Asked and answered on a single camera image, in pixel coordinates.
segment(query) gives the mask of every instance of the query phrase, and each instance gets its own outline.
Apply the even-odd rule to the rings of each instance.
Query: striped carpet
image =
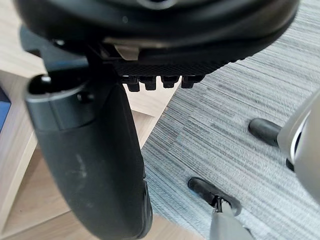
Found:
[[[178,89],[142,149],[154,212],[208,237],[212,209],[187,188],[200,176],[241,201],[257,240],[319,240],[320,206],[247,131],[256,117],[283,125],[320,87],[319,65],[320,1],[304,0],[272,46]]]

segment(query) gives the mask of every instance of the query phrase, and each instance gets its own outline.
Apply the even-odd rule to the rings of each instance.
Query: gray carpet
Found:
[[[241,201],[257,240],[320,239],[320,206],[247,131],[256,117],[283,125],[319,87],[320,1],[304,0],[272,46],[177,90],[142,149],[154,212],[207,237],[212,209],[187,188],[200,176]]]

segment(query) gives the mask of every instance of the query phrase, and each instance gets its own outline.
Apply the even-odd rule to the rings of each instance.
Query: carpet floor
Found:
[[[257,117],[283,125],[319,87],[320,1],[303,0],[272,46],[177,90],[142,149],[154,212],[208,237],[212,208],[187,188],[199,176],[240,200],[257,240],[320,239],[320,206],[247,131]]]

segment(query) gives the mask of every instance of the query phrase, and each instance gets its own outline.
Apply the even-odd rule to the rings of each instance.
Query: black plastic tab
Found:
[[[161,76],[161,82],[165,89],[172,89],[179,81],[180,76]]]

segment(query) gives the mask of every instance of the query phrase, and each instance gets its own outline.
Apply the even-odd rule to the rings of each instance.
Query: chair leg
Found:
[[[248,130],[253,136],[266,144],[279,147],[277,136],[281,127],[277,124],[262,118],[255,118],[249,123]]]

